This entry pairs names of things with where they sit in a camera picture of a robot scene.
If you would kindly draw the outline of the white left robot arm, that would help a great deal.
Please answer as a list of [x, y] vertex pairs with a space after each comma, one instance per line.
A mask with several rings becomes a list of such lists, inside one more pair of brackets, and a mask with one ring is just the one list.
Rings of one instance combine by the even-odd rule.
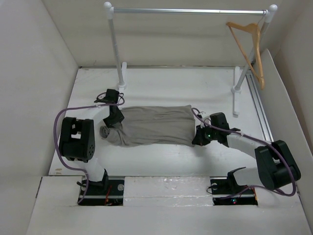
[[[79, 183], [81, 187], [92, 187], [98, 194], [104, 194], [109, 189], [108, 173], [98, 163], [95, 154], [95, 128], [99, 124], [113, 127], [124, 119], [119, 106], [125, 103], [124, 94], [114, 89], [97, 96], [93, 105], [62, 110], [55, 118], [54, 141], [59, 159], [62, 157], [68, 161], [83, 163], [82, 168], [74, 168], [67, 165], [64, 160], [61, 163], [70, 170], [85, 173], [86, 181]], [[65, 117], [62, 120], [60, 137], [56, 137], [56, 127], [59, 117], [67, 111], [82, 110], [78, 117]]]

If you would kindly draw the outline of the grey trousers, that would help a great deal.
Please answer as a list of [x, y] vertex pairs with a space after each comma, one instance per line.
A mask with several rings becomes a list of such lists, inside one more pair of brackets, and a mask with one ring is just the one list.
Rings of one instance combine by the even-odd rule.
[[192, 146], [195, 118], [191, 105], [134, 106], [122, 109], [124, 119], [113, 127], [101, 126], [99, 135], [115, 146], [150, 144]]

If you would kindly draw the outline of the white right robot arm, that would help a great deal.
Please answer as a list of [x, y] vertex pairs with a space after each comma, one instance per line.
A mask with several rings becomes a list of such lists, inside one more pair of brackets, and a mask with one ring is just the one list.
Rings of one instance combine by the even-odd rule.
[[196, 126], [193, 145], [205, 146], [217, 141], [225, 147], [249, 155], [256, 161], [257, 174], [262, 185], [244, 185], [241, 177], [234, 176], [239, 170], [236, 169], [229, 172], [231, 178], [226, 180], [226, 187], [230, 192], [238, 195], [259, 187], [287, 197], [296, 194], [296, 181], [301, 179], [301, 172], [287, 143], [282, 140], [273, 142], [260, 140], [242, 133], [238, 128], [229, 128], [222, 112], [211, 114], [209, 123], [202, 118], [197, 108], [192, 108], [191, 112], [201, 122]]

